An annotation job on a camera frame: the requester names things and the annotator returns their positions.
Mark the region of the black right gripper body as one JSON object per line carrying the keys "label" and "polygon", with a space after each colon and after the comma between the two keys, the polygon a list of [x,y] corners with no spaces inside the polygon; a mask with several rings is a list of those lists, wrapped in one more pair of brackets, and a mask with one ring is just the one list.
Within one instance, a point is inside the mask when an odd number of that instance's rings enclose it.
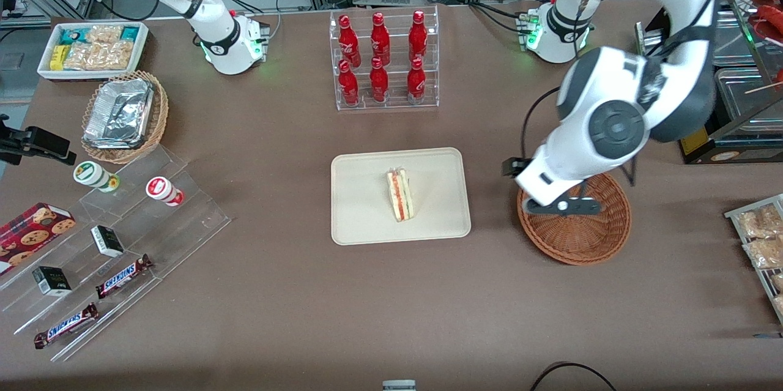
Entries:
{"label": "black right gripper body", "polygon": [[39,127],[26,130],[1,128],[2,153],[13,155],[68,156],[70,141]]}

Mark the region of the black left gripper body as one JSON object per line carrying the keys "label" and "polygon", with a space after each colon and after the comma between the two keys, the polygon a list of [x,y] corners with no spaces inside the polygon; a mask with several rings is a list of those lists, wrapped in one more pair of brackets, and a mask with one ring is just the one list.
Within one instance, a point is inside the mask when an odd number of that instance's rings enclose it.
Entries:
{"label": "black left gripper body", "polygon": [[584,187],[571,187],[560,194],[551,204],[559,215],[573,215],[581,212],[584,206]]}

